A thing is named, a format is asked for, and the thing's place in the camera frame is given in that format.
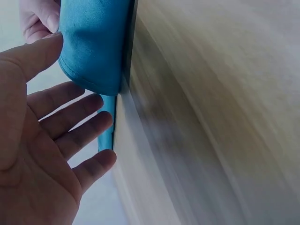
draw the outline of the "hand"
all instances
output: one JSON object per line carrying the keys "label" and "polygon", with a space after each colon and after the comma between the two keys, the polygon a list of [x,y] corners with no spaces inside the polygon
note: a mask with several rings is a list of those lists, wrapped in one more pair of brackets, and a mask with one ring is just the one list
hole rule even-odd
{"label": "hand", "polygon": [[19,1],[21,29],[28,44],[58,30],[60,0]]}
{"label": "hand", "polygon": [[26,82],[53,64],[62,36],[0,53],[0,224],[67,225],[83,193],[115,163],[105,150],[71,169],[67,161],[112,124],[92,94],[46,117],[84,90],[72,82],[26,96]]}

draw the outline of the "fingernail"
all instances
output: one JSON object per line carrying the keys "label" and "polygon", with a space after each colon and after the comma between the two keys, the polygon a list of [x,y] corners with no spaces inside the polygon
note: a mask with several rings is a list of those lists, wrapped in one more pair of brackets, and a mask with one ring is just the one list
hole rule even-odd
{"label": "fingernail", "polygon": [[46,37],[44,37],[44,38],[52,38],[52,37],[56,37],[56,36],[58,36],[58,35],[61,35],[61,31],[57,31],[57,32],[55,32],[54,34],[49,34],[49,35],[47,35]]}
{"label": "fingernail", "polygon": [[48,29],[52,33],[55,33],[58,30],[60,18],[56,14],[52,14],[47,19]]}

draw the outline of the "finger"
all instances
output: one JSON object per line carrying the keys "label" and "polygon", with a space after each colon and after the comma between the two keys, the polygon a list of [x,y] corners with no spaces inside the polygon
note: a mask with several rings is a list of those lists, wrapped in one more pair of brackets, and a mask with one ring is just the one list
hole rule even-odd
{"label": "finger", "polygon": [[40,124],[52,139],[57,139],[102,106],[101,96],[92,94],[45,118]]}
{"label": "finger", "polygon": [[57,32],[60,20],[59,4],[53,0],[34,1],[31,9],[49,31]]}
{"label": "finger", "polygon": [[82,193],[109,171],[116,160],[117,156],[112,150],[104,150],[73,168],[73,172],[81,184]]}
{"label": "finger", "polygon": [[62,34],[39,40],[31,45],[23,45],[0,53],[0,61],[22,75],[28,82],[38,73],[50,67],[60,56]]}
{"label": "finger", "polygon": [[50,37],[51,34],[52,33],[42,24],[40,20],[24,32],[24,36],[28,44],[32,44],[45,37]]}
{"label": "finger", "polygon": [[107,130],[113,123],[108,112],[100,112],[80,127],[71,130],[55,142],[66,160]]}
{"label": "finger", "polygon": [[27,105],[37,119],[52,113],[63,104],[83,95],[84,89],[73,82],[65,82],[52,88],[38,91],[27,96]]}

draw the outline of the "blue tube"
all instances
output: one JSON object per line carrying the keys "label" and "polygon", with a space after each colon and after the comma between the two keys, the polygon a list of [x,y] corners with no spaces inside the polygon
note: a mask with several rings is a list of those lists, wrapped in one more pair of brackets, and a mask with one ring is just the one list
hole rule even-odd
{"label": "blue tube", "polygon": [[115,115],[116,115],[116,99],[115,96],[106,96],[101,95],[104,105],[98,111],[107,111],[112,115],[113,124],[110,128],[108,128],[103,134],[98,137],[98,151],[102,151],[105,149],[113,149],[113,136],[114,136],[114,128],[115,128]]}

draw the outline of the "blue cloth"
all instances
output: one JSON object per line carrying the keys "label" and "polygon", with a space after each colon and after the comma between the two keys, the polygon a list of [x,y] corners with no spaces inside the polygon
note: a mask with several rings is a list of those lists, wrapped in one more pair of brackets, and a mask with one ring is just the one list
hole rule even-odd
{"label": "blue cloth", "polygon": [[[114,117],[120,89],[122,50],[130,0],[61,0],[60,31],[64,45],[59,64],[81,87],[104,97]],[[112,129],[98,141],[111,149]]]}

